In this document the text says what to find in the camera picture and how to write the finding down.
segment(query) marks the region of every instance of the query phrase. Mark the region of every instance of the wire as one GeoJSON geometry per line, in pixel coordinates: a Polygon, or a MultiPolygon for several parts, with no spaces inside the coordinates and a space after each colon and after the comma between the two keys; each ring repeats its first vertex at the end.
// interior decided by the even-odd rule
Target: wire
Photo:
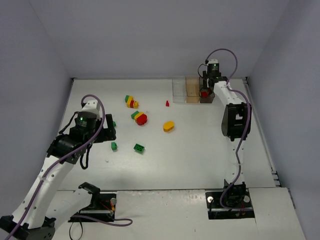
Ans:
{"type": "Polygon", "coordinates": [[[212,199],[212,201],[209,203],[209,214],[210,214],[210,217],[212,215],[212,205],[214,204],[214,200],[212,199]]]}
{"type": "Polygon", "coordinates": [[[81,145],[80,147],[78,147],[77,149],[69,152],[68,154],[64,155],[63,157],[59,158],[57,161],[55,161],[50,167],[48,167],[48,169],[44,172],[44,174],[42,175],[42,180],[38,183],[38,186],[36,187],[31,199],[30,199],[30,202],[29,204],[27,205],[27,207],[25,208],[25,211],[23,213],[23,215],[21,216],[20,220],[17,222],[17,224],[15,225],[15,227],[13,228],[13,230],[9,233],[9,235],[4,239],[4,240],[9,240],[15,233],[16,231],[18,230],[18,228],[21,226],[21,223],[23,222],[23,220],[26,218],[33,202],[35,201],[40,189],[41,189],[41,186],[43,185],[44,183],[44,180],[46,178],[46,176],[50,173],[50,171],[59,163],[61,163],[62,161],[64,161],[65,159],[71,157],[72,155],[76,154],[77,152],[79,152],[80,150],[86,148],[90,143],[92,143],[96,137],[98,136],[98,134],[100,133],[101,129],[103,128],[104,126],[104,122],[105,122],[105,118],[106,118],[106,113],[105,113],[105,108],[104,108],[104,105],[103,103],[101,102],[101,100],[95,96],[95,95],[92,95],[92,94],[88,94],[88,95],[85,95],[82,99],[81,99],[81,104],[84,103],[84,99],[86,99],[87,97],[92,97],[92,98],[95,98],[98,103],[100,104],[101,106],[101,110],[102,110],[102,119],[101,119],[101,124],[99,126],[99,128],[97,129],[97,131],[95,132],[95,134],[87,141],[85,142],[83,145],[81,145]]]}
{"type": "Polygon", "coordinates": [[[59,134],[63,134],[64,131],[70,126],[70,124],[72,123],[72,120],[74,119],[75,115],[78,114],[79,112],[78,111],[75,111],[74,114],[72,115],[70,121],[67,123],[67,125],[64,126],[64,128],[62,128],[60,131],[59,131],[59,134]]]}
{"type": "Polygon", "coordinates": [[[109,211],[111,211],[106,205],[104,205],[102,202],[100,202],[100,204],[102,205],[102,206],[104,206],[106,209],[108,209],[109,211]]]}
{"type": "Polygon", "coordinates": [[[97,223],[113,226],[113,227],[128,227],[130,226],[134,221],[130,218],[120,218],[120,219],[113,219],[113,221],[129,221],[129,223],[126,224],[116,224],[116,223],[111,223],[107,221],[102,221],[100,219],[93,218],[91,216],[85,216],[85,215],[73,215],[72,218],[83,218],[83,219],[88,219],[97,223]]]}
{"type": "Polygon", "coordinates": [[[92,148],[92,144],[90,146],[88,146],[86,149],[86,155],[85,155],[85,166],[83,163],[83,159],[84,159],[84,155],[82,154],[80,157],[80,166],[83,170],[86,170],[89,167],[89,153],[90,153],[90,149],[92,148]]]}
{"type": "Polygon", "coordinates": [[[238,164],[239,164],[238,173],[237,173],[236,177],[234,178],[234,180],[230,183],[230,185],[223,191],[223,193],[222,193],[222,195],[221,195],[221,197],[220,197],[220,205],[221,205],[223,208],[225,208],[225,209],[239,209],[239,210],[241,210],[242,208],[232,208],[232,207],[229,207],[229,206],[225,206],[224,203],[223,203],[223,199],[224,199],[226,193],[229,191],[230,188],[232,188],[233,185],[235,185],[235,183],[237,182],[237,180],[239,179],[239,177],[240,177],[240,175],[241,175],[241,168],[242,168],[242,166],[241,166],[241,162],[240,162],[240,158],[239,158],[238,152],[239,152],[239,149],[240,149],[240,147],[241,147],[242,142],[243,142],[244,139],[245,139],[245,136],[246,136],[247,131],[248,131],[248,128],[249,128],[250,117],[251,117],[251,108],[250,108],[249,100],[248,100],[247,96],[246,96],[243,92],[241,92],[241,91],[239,91],[239,90],[231,89],[231,88],[229,87],[229,81],[230,81],[230,79],[234,76],[234,74],[236,73],[236,71],[237,71],[237,69],[238,69],[238,58],[237,58],[237,56],[235,55],[235,53],[234,53],[233,51],[231,51],[231,50],[229,50],[229,49],[227,49],[227,48],[218,48],[218,49],[212,51],[212,52],[207,56],[207,58],[205,59],[205,63],[208,62],[208,59],[210,58],[210,56],[211,56],[213,53],[218,52],[218,51],[227,51],[227,52],[229,52],[229,53],[231,53],[231,54],[233,55],[233,57],[234,57],[234,59],[235,59],[235,68],[234,68],[233,72],[231,73],[231,75],[228,77],[228,79],[227,79],[227,81],[226,81],[226,88],[227,88],[230,92],[234,92],[234,93],[240,94],[240,95],[244,98],[245,103],[246,103],[246,107],[247,107],[247,118],[246,118],[245,127],[244,127],[244,130],[243,130],[241,139],[240,139],[240,141],[239,141],[239,144],[238,144],[238,146],[237,146],[237,148],[236,148],[236,150],[235,150],[235,157],[236,157],[236,160],[237,160],[237,162],[238,162],[238,164]]]}
{"type": "Polygon", "coordinates": [[[202,64],[200,64],[200,66],[198,67],[198,75],[199,75],[199,77],[200,77],[200,78],[202,78],[203,80],[205,80],[205,79],[204,79],[204,77],[203,77],[203,76],[201,76],[201,75],[200,75],[200,72],[199,72],[199,69],[200,69],[200,67],[201,67],[201,66],[206,66],[206,65],[205,65],[205,64],[203,64],[203,63],[202,63],[202,64]]]}
{"type": "MultiPolygon", "coordinates": [[[[72,237],[71,237],[71,228],[73,226],[75,222],[73,221],[70,228],[69,228],[69,238],[71,240],[74,240],[72,237]]],[[[79,223],[80,223],[80,227],[81,227],[81,236],[78,238],[78,240],[80,240],[82,238],[82,235],[84,234],[84,226],[82,225],[82,221],[81,221],[81,218],[79,218],[79,223]]]]}

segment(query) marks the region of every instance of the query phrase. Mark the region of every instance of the green lego brick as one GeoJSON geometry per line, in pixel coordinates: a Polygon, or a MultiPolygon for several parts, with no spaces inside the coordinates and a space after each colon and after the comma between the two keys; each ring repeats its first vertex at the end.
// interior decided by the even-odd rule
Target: green lego brick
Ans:
{"type": "Polygon", "coordinates": [[[134,120],[135,116],[139,113],[139,111],[135,111],[134,113],[131,114],[131,118],[134,120]]]}
{"type": "Polygon", "coordinates": [[[111,143],[111,149],[112,149],[112,151],[115,151],[118,149],[118,146],[114,141],[111,143]]]}
{"type": "Polygon", "coordinates": [[[145,151],[145,147],[139,144],[136,144],[133,149],[140,154],[142,154],[145,151]]]}

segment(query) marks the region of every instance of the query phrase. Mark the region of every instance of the yellow oval block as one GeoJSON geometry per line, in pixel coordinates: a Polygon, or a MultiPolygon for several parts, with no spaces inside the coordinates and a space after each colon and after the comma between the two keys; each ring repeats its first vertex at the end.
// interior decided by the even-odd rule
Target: yellow oval block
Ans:
{"type": "Polygon", "coordinates": [[[167,121],[165,124],[163,124],[163,131],[166,133],[172,131],[174,129],[175,123],[173,121],[167,121]]]}

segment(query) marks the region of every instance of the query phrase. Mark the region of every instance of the black mount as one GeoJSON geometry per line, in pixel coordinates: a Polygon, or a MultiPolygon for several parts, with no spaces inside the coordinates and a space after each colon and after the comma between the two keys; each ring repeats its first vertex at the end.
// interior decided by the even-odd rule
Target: black mount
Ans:
{"type": "MultiPolygon", "coordinates": [[[[0,218],[0,228],[10,233],[17,225],[14,216],[2,216],[0,218]]],[[[14,233],[14,237],[19,240],[51,240],[55,234],[55,218],[45,217],[42,227],[28,229],[29,224],[19,226],[14,233]]]]}
{"type": "Polygon", "coordinates": [[[202,76],[203,89],[207,89],[209,87],[212,89],[212,91],[214,90],[216,83],[228,80],[226,76],[221,76],[221,72],[219,71],[219,63],[208,64],[206,71],[202,72],[202,76]]]}
{"type": "MultiPolygon", "coordinates": [[[[87,142],[101,125],[102,120],[96,120],[96,117],[97,115],[91,112],[79,112],[78,117],[75,119],[76,125],[70,128],[69,134],[60,134],[53,140],[46,151],[47,157],[53,155],[56,158],[61,158],[87,142]]],[[[108,128],[101,129],[93,143],[114,141],[117,138],[112,115],[106,114],[105,120],[108,128]]],[[[76,164],[79,157],[86,153],[86,150],[86,148],[82,149],[63,162],[76,164]]]]}
{"type": "MultiPolygon", "coordinates": [[[[226,180],[224,180],[223,190],[225,190],[228,186],[229,184],[226,180]]],[[[225,193],[223,204],[231,208],[240,208],[239,204],[244,200],[246,189],[246,184],[244,182],[242,182],[242,184],[233,185],[225,193]]]]}
{"type": "MultiPolygon", "coordinates": [[[[242,102],[241,104],[228,104],[225,106],[224,114],[221,123],[222,134],[233,142],[235,139],[241,138],[248,119],[248,107],[247,104],[242,102]]],[[[251,117],[249,121],[248,129],[245,133],[244,139],[246,140],[251,130],[251,117]]]]}
{"type": "Polygon", "coordinates": [[[99,203],[100,199],[100,188],[88,183],[84,182],[79,186],[79,189],[87,190],[89,194],[92,195],[91,203],[88,206],[89,208],[95,208],[96,205],[99,203]]]}

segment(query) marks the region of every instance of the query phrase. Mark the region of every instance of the black bracket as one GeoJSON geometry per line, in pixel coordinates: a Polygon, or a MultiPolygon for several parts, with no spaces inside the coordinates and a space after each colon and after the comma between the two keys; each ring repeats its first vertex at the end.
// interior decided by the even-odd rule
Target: black bracket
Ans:
{"type": "MultiPolygon", "coordinates": [[[[95,143],[102,143],[105,141],[114,141],[117,138],[112,115],[106,114],[105,121],[106,121],[106,124],[108,127],[101,129],[99,135],[97,136],[96,140],[94,141],[95,143]]],[[[96,123],[96,129],[99,128],[100,124],[101,124],[101,120],[98,120],[96,123]]]]}
{"type": "MultiPolygon", "coordinates": [[[[241,138],[248,118],[248,108],[247,104],[242,102],[241,104],[233,104],[230,103],[225,106],[221,130],[222,134],[233,142],[235,139],[241,138]]],[[[245,133],[244,139],[246,140],[248,134],[251,130],[251,116],[248,129],[245,133]]]]}
{"type": "Polygon", "coordinates": [[[84,189],[86,191],[88,191],[89,194],[92,195],[91,198],[91,203],[88,206],[89,208],[95,208],[96,205],[99,203],[99,199],[100,199],[100,188],[88,183],[88,182],[84,182],[79,186],[79,189],[84,189]]]}

